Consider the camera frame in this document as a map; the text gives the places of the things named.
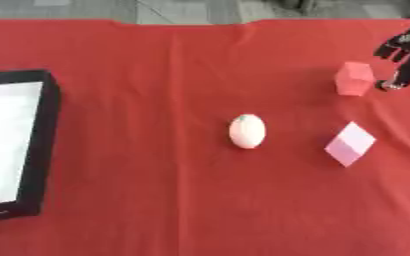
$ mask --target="cube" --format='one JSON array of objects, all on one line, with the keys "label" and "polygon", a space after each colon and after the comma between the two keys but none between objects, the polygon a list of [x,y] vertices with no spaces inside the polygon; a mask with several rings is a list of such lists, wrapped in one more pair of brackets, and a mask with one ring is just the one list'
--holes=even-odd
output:
[{"label": "cube", "polygon": [[351,122],[329,143],[325,151],[343,166],[349,167],[361,158],[375,141],[372,135]]},{"label": "cube", "polygon": [[336,75],[336,86],[339,95],[362,96],[376,79],[369,64],[345,62]]}]

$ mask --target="box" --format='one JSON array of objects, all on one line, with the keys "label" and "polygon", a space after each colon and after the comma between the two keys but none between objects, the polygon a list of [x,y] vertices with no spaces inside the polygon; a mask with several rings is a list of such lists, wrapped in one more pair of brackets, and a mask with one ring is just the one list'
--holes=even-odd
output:
[{"label": "box", "polygon": [[59,102],[49,72],[0,72],[0,219],[40,213]]},{"label": "box", "polygon": [[339,95],[362,96],[375,83],[376,79],[369,64],[345,62],[336,75]]},{"label": "box", "polygon": [[349,167],[361,158],[375,141],[372,135],[351,122],[331,141],[325,151],[343,166]]}]

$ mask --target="ball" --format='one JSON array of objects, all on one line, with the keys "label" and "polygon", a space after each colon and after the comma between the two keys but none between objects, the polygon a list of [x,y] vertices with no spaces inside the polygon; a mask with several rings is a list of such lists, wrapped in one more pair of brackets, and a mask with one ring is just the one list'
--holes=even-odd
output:
[{"label": "ball", "polygon": [[233,120],[229,135],[238,147],[252,149],[263,142],[266,137],[266,126],[256,115],[244,114]]}]

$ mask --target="red fabric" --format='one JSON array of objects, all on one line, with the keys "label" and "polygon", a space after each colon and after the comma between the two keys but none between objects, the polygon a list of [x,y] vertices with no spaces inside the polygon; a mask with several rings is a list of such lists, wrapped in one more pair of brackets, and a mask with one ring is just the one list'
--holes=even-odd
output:
[{"label": "red fabric", "polygon": [[[63,109],[40,217],[0,221],[0,256],[410,256],[410,87],[336,94],[345,61],[410,21],[226,26],[0,21],[0,70],[47,68]],[[267,124],[235,148],[229,121]],[[344,169],[349,121],[377,143]]]}]

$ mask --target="floor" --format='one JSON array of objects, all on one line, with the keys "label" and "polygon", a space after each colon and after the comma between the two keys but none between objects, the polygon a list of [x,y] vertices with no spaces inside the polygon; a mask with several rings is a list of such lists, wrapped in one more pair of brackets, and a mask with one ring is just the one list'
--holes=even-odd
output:
[{"label": "floor", "polygon": [[410,0],[318,0],[303,16],[281,0],[0,0],[0,18],[106,18],[140,24],[230,24],[275,18],[401,18]]}]

